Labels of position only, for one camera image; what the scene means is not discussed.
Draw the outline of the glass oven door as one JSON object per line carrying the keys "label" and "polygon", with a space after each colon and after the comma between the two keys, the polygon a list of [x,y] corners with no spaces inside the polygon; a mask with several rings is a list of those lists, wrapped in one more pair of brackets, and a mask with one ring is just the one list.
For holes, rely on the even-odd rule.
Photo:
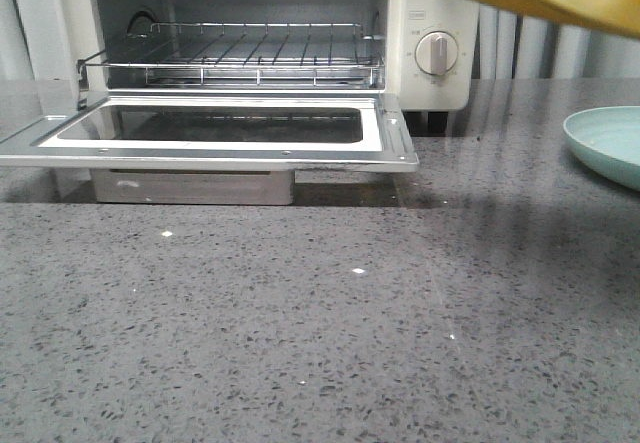
{"label": "glass oven door", "polygon": [[4,166],[412,172],[393,96],[109,92],[1,143]]}

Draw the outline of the white Toshiba toaster oven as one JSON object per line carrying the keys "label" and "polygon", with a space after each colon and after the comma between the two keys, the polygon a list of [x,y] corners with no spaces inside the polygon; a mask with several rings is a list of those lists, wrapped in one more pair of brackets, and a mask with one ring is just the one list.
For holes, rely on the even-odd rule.
{"label": "white Toshiba toaster oven", "polygon": [[[467,0],[1,0],[1,64],[13,75],[65,84],[58,102],[42,106],[44,116],[69,116],[109,92],[196,94],[348,94],[396,98],[406,127],[425,114],[443,117],[469,98],[478,7]],[[110,89],[103,74],[81,86],[77,63],[107,42],[144,31],[152,22],[174,23],[359,23],[383,38],[384,84],[377,89],[151,87]],[[424,73],[415,49],[426,34],[447,32],[458,57],[444,76]],[[21,126],[15,133],[34,123]],[[8,134],[5,139],[14,135]],[[101,202],[151,204],[287,205],[295,175],[267,172],[195,170],[114,170],[88,172]]]}

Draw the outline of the lower oven control knob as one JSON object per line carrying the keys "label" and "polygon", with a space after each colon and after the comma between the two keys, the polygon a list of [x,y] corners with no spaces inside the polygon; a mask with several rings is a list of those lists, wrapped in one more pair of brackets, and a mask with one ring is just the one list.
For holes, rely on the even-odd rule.
{"label": "lower oven control knob", "polygon": [[426,34],[415,49],[417,66],[426,74],[444,76],[456,63],[458,45],[452,35],[443,31]]}

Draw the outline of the grey-white curtain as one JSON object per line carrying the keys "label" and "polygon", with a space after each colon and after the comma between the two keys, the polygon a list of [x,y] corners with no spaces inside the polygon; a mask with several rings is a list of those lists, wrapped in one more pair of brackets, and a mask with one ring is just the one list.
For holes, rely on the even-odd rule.
{"label": "grey-white curtain", "polygon": [[637,78],[639,41],[482,5],[472,75],[484,80]]}

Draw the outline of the light green round plate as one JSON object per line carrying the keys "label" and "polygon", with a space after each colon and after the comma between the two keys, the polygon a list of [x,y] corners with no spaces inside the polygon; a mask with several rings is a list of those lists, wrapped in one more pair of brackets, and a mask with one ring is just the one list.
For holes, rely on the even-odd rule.
{"label": "light green round plate", "polygon": [[639,190],[639,107],[610,106],[574,113],[563,122],[573,155],[591,170]]}

